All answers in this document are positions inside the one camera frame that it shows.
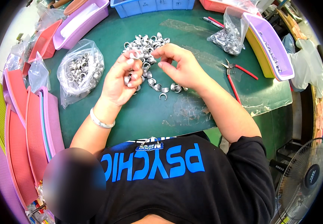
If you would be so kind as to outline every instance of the bracelet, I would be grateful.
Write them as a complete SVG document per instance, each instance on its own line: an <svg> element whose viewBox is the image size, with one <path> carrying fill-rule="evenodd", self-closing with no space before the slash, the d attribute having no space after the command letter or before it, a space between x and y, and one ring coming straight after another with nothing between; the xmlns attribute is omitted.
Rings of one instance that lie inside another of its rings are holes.
<svg viewBox="0 0 323 224"><path fill-rule="evenodd" d="M101 122L99 119L97 119L97 118L96 118L96 116L94 115L93 108L94 108L94 107L92 107L92 109L90 109L90 117L92 118L92 121L93 121L96 125L98 125L98 126L99 126L99 127L101 127L101 128L107 128L107 129L109 129L109 128L113 128L113 127L114 127L114 125L115 125L115 121L113 121L113 123L112 123L112 124L105 124L105 123Z"/></svg>

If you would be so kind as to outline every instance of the black t-shirt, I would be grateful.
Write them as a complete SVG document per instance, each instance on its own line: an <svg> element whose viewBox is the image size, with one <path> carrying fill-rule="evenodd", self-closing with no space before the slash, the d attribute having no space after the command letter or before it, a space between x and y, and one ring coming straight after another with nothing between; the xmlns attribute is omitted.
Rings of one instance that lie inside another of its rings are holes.
<svg viewBox="0 0 323 224"><path fill-rule="evenodd" d="M227 155L195 135L161 142L163 149L124 142L103 151L106 199L89 223L148 214L174 223L270 222L275 191L261 137L241 137Z"/></svg>

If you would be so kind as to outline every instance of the electric fan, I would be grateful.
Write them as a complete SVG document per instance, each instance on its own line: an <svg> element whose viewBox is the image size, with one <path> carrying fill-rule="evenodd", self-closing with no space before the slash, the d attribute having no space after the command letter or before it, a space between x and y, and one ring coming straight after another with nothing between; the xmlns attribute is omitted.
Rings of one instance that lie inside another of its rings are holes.
<svg viewBox="0 0 323 224"><path fill-rule="evenodd" d="M277 211L283 223L298 223L310 209L323 183L323 138L302 146L289 164L270 165L283 173L277 193Z"/></svg>

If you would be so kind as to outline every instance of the blue plastic crate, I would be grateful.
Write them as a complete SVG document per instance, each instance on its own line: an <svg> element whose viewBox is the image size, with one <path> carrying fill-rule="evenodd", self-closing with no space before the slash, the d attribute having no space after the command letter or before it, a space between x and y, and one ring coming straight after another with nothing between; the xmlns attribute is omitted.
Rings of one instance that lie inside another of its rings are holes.
<svg viewBox="0 0 323 224"><path fill-rule="evenodd" d="M195 0L111 0L120 18L164 10L193 9Z"/></svg>

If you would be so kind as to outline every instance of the green workbench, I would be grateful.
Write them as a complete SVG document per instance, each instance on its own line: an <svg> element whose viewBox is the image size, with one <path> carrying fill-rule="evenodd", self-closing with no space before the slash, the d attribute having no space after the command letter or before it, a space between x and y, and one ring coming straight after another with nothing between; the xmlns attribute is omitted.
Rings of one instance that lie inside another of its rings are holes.
<svg viewBox="0 0 323 224"><path fill-rule="evenodd" d="M161 32L163 38L168 37L172 43L190 50L205 72L232 95L234 94L226 76L226 69L220 66L221 62L226 62L225 57L230 63L241 65L252 72L259 80L238 69L232 74L242 105L250 114L260 115L292 103L289 83L263 76L257 58L246 39L246 49L238 56L231 56L207 41L206 38L217 32L218 28L202 20L203 16L211 16L223 22L223 14L204 10L198 0L195 1L193 10L160 11L124 19L119 17L114 8L109 8L109 16L84 36L93 40L104 56L105 71L99 84L87 97L66 109L59 106L65 147L69 147L75 132L100 97L105 75L123 51L124 42L134 40L138 34L152 36ZM51 69L50 92L58 97L59 102L60 84L56 72L67 51L56 51L52 58L45 60L47 68ZM150 71L153 78L163 87L173 83L156 64ZM179 94L168 92L166 101L163 98L159 100L159 95L160 92L156 92L144 82L141 90L132 96L120 111L115 127L110 132L107 146L138 138L179 136L216 127L203 100L193 90L189 89Z"/></svg>

